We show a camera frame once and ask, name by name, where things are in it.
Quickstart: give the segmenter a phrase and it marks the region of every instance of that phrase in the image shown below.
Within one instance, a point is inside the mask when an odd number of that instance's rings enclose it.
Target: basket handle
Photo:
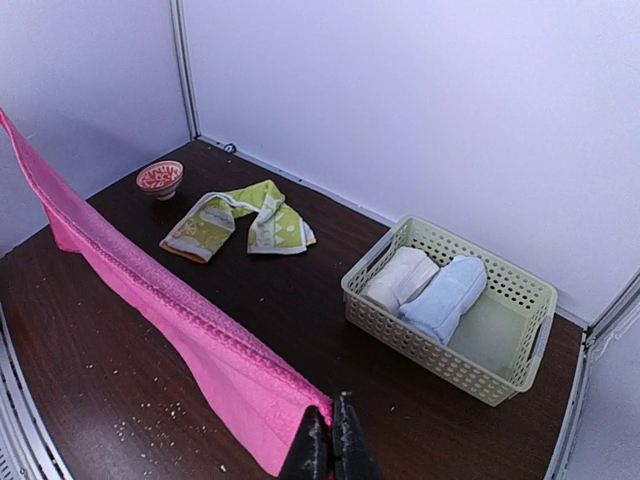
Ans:
[[[533,346],[532,357],[538,361],[542,361],[542,356],[547,348],[547,342],[549,341],[549,334],[551,333],[551,325],[553,325],[553,316],[547,315],[544,317],[540,329],[538,330],[538,338],[536,344]]]
[[[387,253],[389,247],[391,247],[391,243],[393,242],[393,238],[395,237],[396,232],[401,226],[402,224],[394,225],[389,230],[387,230],[387,233],[385,233],[382,238],[378,240],[373,247],[371,247],[371,250],[369,250],[362,258],[362,262],[364,263],[363,266],[364,268],[366,268],[367,272],[373,265],[376,265],[378,261],[380,261],[380,259]]]

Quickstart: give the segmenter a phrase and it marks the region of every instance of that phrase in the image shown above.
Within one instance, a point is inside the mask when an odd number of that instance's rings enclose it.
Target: small bowl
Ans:
[[[182,182],[184,167],[175,160],[163,160],[149,165],[136,177],[136,184],[147,195],[169,200]]]

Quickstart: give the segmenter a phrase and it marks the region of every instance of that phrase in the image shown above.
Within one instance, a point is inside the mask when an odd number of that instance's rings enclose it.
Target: beige basket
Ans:
[[[487,288],[461,318],[447,347],[360,296],[401,246],[419,248],[439,266],[455,255],[485,262]],[[458,388],[496,406],[533,385],[555,313],[546,282],[425,220],[406,217],[342,279],[347,320]]]

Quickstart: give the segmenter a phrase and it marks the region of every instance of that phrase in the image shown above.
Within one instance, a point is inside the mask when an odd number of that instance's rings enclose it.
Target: green patterned towel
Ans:
[[[249,228],[248,253],[292,255],[316,243],[313,231],[271,180],[232,192],[204,195],[160,246],[206,263],[235,231],[235,219],[257,213]]]

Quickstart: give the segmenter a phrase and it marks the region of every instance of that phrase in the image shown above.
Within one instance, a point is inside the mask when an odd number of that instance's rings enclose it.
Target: white towel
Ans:
[[[418,298],[400,308],[401,319],[442,345],[447,345],[460,317],[478,300],[487,286],[484,262],[456,256],[440,270]]]
[[[417,297],[438,270],[422,250],[400,247],[365,286],[362,296],[397,315],[400,305]]]

